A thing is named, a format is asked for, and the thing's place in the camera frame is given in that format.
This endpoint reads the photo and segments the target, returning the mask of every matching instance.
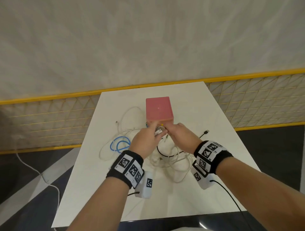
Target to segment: dark floor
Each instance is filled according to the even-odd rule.
[[[304,126],[247,130],[237,133],[262,172],[297,190],[300,189]],[[69,151],[63,149],[22,154],[22,159],[42,172]],[[72,168],[53,183],[60,189],[61,195],[71,170]],[[37,174],[22,165],[15,155],[1,155],[0,201],[9,198],[36,176]],[[0,226],[0,231],[50,231],[56,206],[57,192],[54,188],[48,187]],[[248,212],[244,212],[244,215],[253,230],[264,230]],[[119,230],[173,230],[184,226],[200,227],[199,223],[215,231],[250,230],[240,212],[121,222]],[[57,228],[57,231],[66,229],[66,227]]]

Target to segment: blue cable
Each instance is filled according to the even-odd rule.
[[[112,148],[112,144],[113,144],[114,141],[116,141],[116,140],[119,139],[119,138],[126,138],[128,141],[120,140],[120,141],[117,143],[116,150],[114,150],[114,149]],[[123,148],[119,148],[119,144],[120,144],[120,143],[127,143],[128,146],[123,147]],[[121,154],[120,151],[123,150],[123,149],[129,148],[130,144],[131,144],[131,142],[130,142],[130,139],[128,139],[128,137],[126,137],[126,136],[119,136],[119,137],[115,138],[115,139],[111,142],[111,144],[110,144],[110,150],[111,150],[111,151],[117,151],[118,153]]]

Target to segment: pink box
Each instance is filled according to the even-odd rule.
[[[158,125],[161,126],[163,122],[174,123],[174,115],[168,96],[146,99],[146,122],[149,125],[153,121],[159,121]]]

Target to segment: forearm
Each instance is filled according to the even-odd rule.
[[[233,157],[216,173],[267,230],[305,230],[305,195]]]
[[[76,216],[68,231],[115,231],[120,223],[129,187],[108,177]]]

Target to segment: person's left hand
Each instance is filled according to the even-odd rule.
[[[133,138],[129,150],[139,154],[143,159],[152,154],[161,138],[167,133],[167,130],[164,130],[155,136],[157,125],[158,121],[155,121],[148,128],[142,128]]]

